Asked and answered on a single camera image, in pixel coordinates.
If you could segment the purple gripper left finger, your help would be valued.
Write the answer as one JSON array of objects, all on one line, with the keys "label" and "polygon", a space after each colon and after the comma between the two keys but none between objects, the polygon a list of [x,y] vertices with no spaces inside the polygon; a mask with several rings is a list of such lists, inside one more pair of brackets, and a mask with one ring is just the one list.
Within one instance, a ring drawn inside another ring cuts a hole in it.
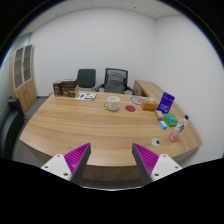
[{"label": "purple gripper left finger", "polygon": [[42,169],[70,182],[79,183],[90,154],[91,145],[87,143],[65,155],[56,154],[42,166]]}]

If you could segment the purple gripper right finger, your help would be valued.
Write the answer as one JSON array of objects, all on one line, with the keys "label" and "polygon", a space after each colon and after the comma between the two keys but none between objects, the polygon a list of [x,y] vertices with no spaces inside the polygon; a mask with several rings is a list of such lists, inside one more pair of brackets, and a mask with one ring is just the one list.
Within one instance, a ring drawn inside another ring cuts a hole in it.
[{"label": "purple gripper right finger", "polygon": [[144,184],[152,183],[182,169],[167,154],[158,155],[136,143],[132,144],[132,154]]}]

